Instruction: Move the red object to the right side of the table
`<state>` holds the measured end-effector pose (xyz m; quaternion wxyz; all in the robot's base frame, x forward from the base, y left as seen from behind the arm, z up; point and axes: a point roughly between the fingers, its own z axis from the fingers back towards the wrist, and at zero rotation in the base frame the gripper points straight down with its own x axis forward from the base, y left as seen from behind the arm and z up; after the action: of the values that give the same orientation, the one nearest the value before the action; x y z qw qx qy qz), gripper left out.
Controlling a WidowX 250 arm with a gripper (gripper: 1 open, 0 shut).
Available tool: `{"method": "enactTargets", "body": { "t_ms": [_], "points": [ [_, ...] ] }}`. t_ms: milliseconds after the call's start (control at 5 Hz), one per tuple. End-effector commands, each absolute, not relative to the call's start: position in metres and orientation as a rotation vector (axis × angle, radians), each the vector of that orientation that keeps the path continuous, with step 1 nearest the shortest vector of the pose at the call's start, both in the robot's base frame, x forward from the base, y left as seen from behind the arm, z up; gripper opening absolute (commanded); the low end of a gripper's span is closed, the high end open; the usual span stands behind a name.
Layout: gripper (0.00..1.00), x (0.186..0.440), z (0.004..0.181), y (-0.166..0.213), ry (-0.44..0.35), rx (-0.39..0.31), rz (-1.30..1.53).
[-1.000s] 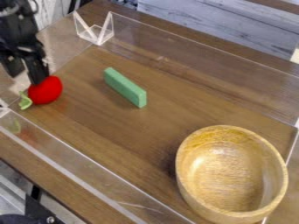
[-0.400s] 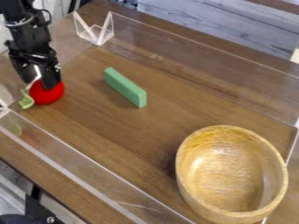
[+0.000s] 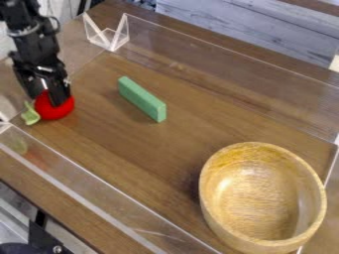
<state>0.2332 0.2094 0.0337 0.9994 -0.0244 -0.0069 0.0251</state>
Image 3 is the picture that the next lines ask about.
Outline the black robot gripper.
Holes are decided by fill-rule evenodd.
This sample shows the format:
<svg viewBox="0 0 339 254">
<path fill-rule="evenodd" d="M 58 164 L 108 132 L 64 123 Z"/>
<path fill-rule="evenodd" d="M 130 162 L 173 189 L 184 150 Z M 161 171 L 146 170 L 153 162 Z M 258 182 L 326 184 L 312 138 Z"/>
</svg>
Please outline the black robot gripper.
<svg viewBox="0 0 339 254">
<path fill-rule="evenodd" d="M 53 107 L 61 106 L 70 97 L 70 82 L 65 64 L 58 58 L 60 44 L 54 29 L 9 30 L 16 50 L 9 52 L 13 71 L 28 96 L 34 99 L 44 91 L 45 80 Z"/>
</svg>

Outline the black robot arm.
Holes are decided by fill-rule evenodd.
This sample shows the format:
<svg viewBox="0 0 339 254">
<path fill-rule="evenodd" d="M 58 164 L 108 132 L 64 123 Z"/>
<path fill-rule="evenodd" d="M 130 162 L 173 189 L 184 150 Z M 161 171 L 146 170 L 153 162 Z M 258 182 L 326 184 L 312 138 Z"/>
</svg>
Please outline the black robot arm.
<svg viewBox="0 0 339 254">
<path fill-rule="evenodd" d="M 0 22 L 16 47 L 8 57 L 21 87 L 32 99 L 48 91 L 52 105 L 61 106 L 70 97 L 70 84 L 58 59 L 57 18 L 40 14 L 37 0 L 0 0 Z"/>
</svg>

